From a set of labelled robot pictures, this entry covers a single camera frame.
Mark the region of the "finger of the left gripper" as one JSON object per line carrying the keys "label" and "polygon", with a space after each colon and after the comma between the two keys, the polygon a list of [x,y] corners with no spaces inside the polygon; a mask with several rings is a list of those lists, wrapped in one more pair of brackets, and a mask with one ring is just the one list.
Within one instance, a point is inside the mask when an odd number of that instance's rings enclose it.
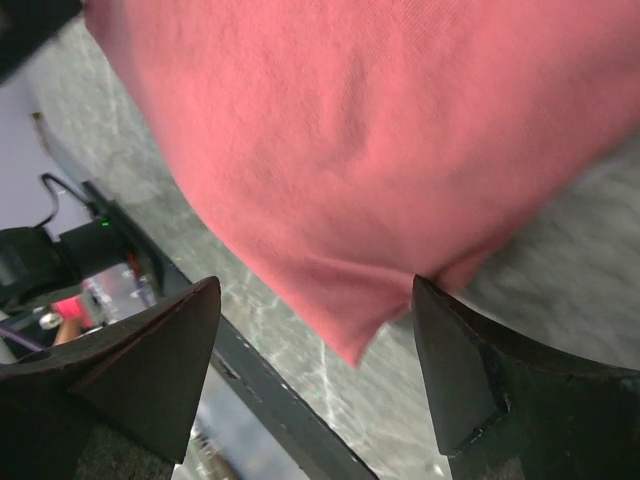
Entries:
{"label": "finger of the left gripper", "polygon": [[1,0],[1,82],[83,11],[79,0]]}

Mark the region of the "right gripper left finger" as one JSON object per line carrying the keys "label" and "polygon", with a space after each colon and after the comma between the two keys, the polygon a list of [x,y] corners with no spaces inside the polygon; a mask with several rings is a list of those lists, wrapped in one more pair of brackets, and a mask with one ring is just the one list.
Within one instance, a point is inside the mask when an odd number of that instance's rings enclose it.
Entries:
{"label": "right gripper left finger", "polygon": [[186,454],[220,320],[208,277],[1,368],[5,479],[168,479]]}

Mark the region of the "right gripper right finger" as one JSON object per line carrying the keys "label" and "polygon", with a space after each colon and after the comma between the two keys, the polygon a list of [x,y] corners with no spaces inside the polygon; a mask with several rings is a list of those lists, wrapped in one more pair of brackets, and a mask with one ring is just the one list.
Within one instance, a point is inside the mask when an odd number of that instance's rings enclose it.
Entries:
{"label": "right gripper right finger", "polygon": [[635,479],[639,374],[561,352],[428,280],[415,342],[439,452],[456,479]]}

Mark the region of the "dark pink t shirt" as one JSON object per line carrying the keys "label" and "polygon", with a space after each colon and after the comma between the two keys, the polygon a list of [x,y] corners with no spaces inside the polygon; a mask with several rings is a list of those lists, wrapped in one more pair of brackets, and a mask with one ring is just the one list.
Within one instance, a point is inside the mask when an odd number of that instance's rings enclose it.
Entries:
{"label": "dark pink t shirt", "polygon": [[639,123],[635,1],[91,1],[203,223],[343,360]]}

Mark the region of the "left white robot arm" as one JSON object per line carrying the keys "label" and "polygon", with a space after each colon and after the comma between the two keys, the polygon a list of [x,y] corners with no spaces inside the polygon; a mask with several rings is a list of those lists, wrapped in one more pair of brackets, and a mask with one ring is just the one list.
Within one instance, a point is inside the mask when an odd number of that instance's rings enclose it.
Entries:
{"label": "left white robot arm", "polygon": [[[4,1],[1,4],[1,79],[9,80],[83,11],[80,1]],[[52,199],[52,212],[34,226],[1,232],[1,309],[13,315],[78,294],[82,284],[126,263],[136,285],[154,296],[163,292],[160,255],[123,210],[90,182],[78,192],[52,173],[39,180]],[[59,210],[57,187],[89,213],[89,222],[57,236],[48,230]]]}

